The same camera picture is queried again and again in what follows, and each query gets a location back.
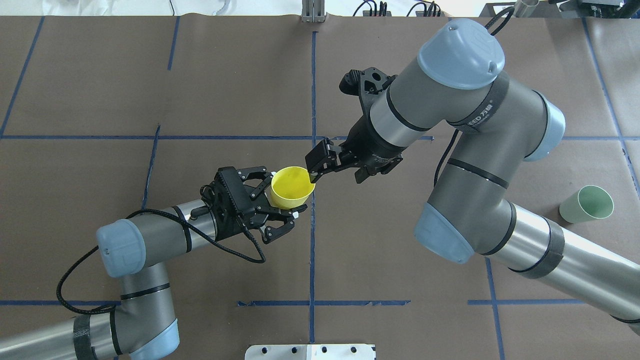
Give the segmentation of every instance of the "metal bracket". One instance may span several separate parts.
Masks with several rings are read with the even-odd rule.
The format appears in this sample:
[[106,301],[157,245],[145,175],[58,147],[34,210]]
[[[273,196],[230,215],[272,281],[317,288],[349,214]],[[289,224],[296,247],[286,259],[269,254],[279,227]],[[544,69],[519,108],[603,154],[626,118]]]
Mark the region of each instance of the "metal bracket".
[[375,360],[376,346],[368,344],[254,345],[244,360]]
[[302,0],[302,22],[324,22],[324,0]]

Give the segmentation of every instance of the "white base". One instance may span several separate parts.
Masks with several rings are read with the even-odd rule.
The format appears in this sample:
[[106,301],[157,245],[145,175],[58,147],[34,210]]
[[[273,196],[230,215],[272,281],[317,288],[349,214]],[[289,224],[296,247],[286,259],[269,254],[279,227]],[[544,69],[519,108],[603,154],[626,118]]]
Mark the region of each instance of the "white base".
[[246,349],[244,360],[375,360],[375,347],[367,344],[253,345]]

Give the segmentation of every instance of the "table surface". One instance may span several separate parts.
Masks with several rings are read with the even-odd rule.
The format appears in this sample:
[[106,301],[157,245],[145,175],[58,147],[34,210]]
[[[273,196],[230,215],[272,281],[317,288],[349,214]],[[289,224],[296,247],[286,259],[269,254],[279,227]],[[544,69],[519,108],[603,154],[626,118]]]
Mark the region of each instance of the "table surface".
[[[73,315],[55,287],[98,227],[197,199],[218,167],[303,165],[320,137],[346,136],[361,114],[338,91],[342,75],[398,73],[446,22],[2,18],[0,336]],[[638,33],[634,20],[513,19],[497,35],[509,74],[567,121],[507,198],[636,263]],[[609,315],[481,256],[457,265],[415,241],[451,131],[436,126],[387,176],[326,176],[295,229],[264,246],[263,265],[213,247],[169,261],[181,344],[168,359],[310,341],[372,343],[379,359],[637,359],[637,335]],[[557,205],[587,184],[612,195],[613,215],[563,222]],[[229,245],[251,249],[240,236]],[[117,281],[94,256],[65,296],[115,300]]]

